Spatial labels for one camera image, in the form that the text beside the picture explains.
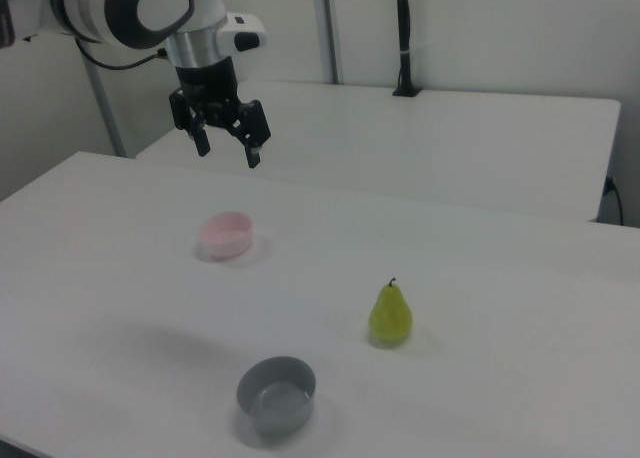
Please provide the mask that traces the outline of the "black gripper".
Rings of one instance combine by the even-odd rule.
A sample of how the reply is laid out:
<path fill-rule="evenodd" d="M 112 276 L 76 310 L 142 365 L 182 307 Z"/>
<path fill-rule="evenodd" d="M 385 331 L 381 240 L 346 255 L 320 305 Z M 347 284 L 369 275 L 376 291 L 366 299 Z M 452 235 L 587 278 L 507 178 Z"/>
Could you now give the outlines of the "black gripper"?
<path fill-rule="evenodd" d="M 247 165 L 256 168 L 260 151 L 271 137 L 259 100 L 240 102 L 231 57 L 203 68 L 176 68 L 180 88 L 169 96 L 175 128 L 185 131 L 200 157 L 211 148 L 205 124 L 226 129 L 244 147 Z"/>

